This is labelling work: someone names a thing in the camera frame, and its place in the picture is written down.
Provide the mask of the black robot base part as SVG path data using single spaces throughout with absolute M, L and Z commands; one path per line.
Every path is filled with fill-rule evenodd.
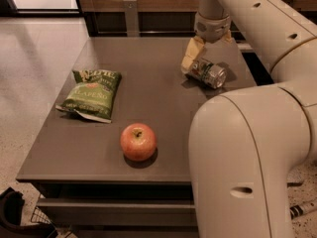
M 24 203 L 23 195 L 12 187 L 0 194 L 0 238 L 56 238 L 51 224 L 21 225 Z

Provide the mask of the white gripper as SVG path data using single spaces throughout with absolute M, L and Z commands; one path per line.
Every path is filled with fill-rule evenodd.
M 222 39 L 224 42 L 232 43 L 233 38 L 230 26 L 231 18 L 229 16 L 223 19 L 208 19 L 196 13 L 194 31 L 197 36 L 189 40 L 181 62 L 181 71 L 183 73 L 190 72 L 192 65 L 203 52 L 205 42 L 215 43 Z

